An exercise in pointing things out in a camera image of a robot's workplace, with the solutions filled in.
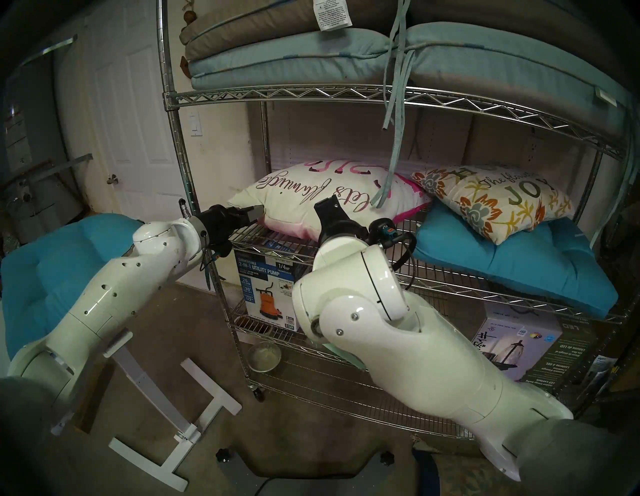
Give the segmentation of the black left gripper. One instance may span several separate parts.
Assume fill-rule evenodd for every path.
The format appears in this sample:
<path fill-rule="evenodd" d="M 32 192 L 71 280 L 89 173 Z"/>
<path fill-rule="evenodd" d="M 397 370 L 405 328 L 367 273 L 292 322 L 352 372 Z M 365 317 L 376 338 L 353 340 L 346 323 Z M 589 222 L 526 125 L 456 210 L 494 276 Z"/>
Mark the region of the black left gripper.
<path fill-rule="evenodd" d="M 231 235 L 240 228 L 257 223 L 263 216 L 263 205 L 243 208 L 213 205 L 193 215 L 193 226 L 203 249 L 210 250 L 213 256 L 228 256 L 232 250 Z"/>

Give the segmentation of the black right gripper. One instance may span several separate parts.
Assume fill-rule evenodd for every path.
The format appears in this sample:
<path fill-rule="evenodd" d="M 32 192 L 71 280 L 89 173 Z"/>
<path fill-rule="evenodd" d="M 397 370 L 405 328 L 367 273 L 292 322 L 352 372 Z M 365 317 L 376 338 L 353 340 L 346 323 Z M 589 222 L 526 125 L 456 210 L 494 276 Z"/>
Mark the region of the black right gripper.
<path fill-rule="evenodd" d="M 321 226 L 321 233 L 318 239 L 319 247 L 322 247 L 330 239 L 339 237 L 368 241 L 369 231 L 366 227 L 350 219 L 341 207 L 336 195 L 316 202 L 313 210 L 315 210 Z"/>

